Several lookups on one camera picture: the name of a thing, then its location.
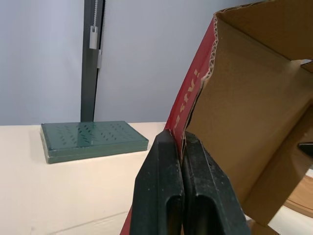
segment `white wall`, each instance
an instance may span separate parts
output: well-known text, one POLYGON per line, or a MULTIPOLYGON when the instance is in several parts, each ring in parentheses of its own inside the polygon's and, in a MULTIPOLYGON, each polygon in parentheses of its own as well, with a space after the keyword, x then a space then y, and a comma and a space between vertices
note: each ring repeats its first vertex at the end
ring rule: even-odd
POLYGON ((167 120, 213 13, 253 0, 106 2, 95 121, 142 122, 167 120))
POLYGON ((84 0, 0 1, 0 125, 80 120, 84 0))

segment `corrugated cardboard edge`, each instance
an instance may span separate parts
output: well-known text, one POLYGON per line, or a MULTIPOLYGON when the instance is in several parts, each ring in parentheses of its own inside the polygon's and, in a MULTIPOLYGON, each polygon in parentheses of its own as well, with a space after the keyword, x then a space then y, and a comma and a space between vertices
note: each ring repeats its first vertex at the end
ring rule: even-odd
POLYGON ((197 103, 197 99, 204 87, 204 84, 212 76, 214 71, 217 46, 217 17, 214 15, 207 33, 205 34, 203 41, 199 46, 194 61, 192 62, 184 79, 179 94, 172 107, 170 116, 165 125, 165 129, 169 129, 174 136, 176 144, 178 145, 178 149, 180 150, 179 153, 181 158, 183 156, 183 143, 185 140, 184 132, 189 123, 192 111, 197 103), (205 48, 211 48, 211 50, 206 55, 204 50, 205 48), (197 63, 198 57, 203 57, 205 62, 202 64, 197 63))

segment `wooden surface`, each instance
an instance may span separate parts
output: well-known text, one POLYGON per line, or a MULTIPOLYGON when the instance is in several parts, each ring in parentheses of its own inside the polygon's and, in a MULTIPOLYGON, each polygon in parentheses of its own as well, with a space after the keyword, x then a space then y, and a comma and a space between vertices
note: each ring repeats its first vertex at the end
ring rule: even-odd
POLYGON ((284 205, 313 218, 313 178, 306 175, 284 205))

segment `black pole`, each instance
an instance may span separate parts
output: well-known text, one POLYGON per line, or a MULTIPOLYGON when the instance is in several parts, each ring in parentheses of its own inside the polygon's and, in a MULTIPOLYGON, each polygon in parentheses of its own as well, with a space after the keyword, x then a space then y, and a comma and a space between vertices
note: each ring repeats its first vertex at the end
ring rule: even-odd
MULTIPOLYGON (((98 49, 89 48, 90 26, 93 25, 95 0, 85 0, 84 37, 81 88, 81 121, 93 121, 98 76, 98 49)), ((97 48, 100 48, 104 0, 98 0, 96 26, 98 27, 97 48)))

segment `cardboard flap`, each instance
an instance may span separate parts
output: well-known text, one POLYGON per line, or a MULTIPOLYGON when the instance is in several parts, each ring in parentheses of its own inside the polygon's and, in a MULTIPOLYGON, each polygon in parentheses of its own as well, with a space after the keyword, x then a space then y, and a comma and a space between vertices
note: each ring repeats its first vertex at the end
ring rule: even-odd
POLYGON ((302 68, 309 72, 313 72, 313 61, 301 65, 302 68))
POLYGON ((290 60, 313 59, 313 0, 271 0, 217 16, 290 60))

